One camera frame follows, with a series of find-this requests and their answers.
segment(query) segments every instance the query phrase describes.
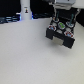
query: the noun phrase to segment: white table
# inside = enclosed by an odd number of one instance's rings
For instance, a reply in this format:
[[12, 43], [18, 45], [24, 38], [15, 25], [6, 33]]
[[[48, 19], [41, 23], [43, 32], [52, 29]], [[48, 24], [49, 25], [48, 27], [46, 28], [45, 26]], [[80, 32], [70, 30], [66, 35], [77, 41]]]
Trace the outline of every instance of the white table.
[[76, 3], [72, 7], [84, 9], [84, 0], [76, 0]]
[[0, 24], [0, 84], [84, 84], [84, 27], [68, 49], [45, 37], [49, 22]]

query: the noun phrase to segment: white surface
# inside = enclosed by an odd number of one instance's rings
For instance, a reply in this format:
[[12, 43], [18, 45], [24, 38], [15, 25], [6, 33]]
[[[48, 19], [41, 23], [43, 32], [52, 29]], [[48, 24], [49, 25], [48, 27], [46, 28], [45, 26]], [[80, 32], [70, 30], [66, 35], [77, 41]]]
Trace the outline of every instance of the white surface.
[[30, 0], [20, 0], [20, 2], [21, 2], [21, 20], [32, 19], [32, 12], [30, 10]]
[[76, 3], [72, 7], [84, 9], [84, 0], [76, 0]]
[[68, 49], [45, 37], [49, 22], [0, 24], [0, 84], [84, 84], [84, 27]]

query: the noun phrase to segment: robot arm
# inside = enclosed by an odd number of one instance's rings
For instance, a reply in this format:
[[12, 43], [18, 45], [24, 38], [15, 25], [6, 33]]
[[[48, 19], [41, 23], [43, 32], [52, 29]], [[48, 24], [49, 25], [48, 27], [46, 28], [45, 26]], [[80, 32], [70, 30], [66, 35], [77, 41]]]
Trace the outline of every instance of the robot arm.
[[77, 10], [71, 9], [76, 0], [43, 0], [53, 5], [55, 14], [46, 30], [46, 37], [54, 43], [72, 48]]

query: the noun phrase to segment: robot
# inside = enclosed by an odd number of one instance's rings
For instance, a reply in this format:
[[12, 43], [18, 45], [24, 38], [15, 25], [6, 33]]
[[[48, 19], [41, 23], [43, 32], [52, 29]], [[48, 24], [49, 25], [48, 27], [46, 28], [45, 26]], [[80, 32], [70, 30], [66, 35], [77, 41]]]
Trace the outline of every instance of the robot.
[[72, 48], [77, 9], [72, 9], [75, 0], [43, 0], [53, 5], [55, 14], [46, 30], [46, 37], [54, 43]]

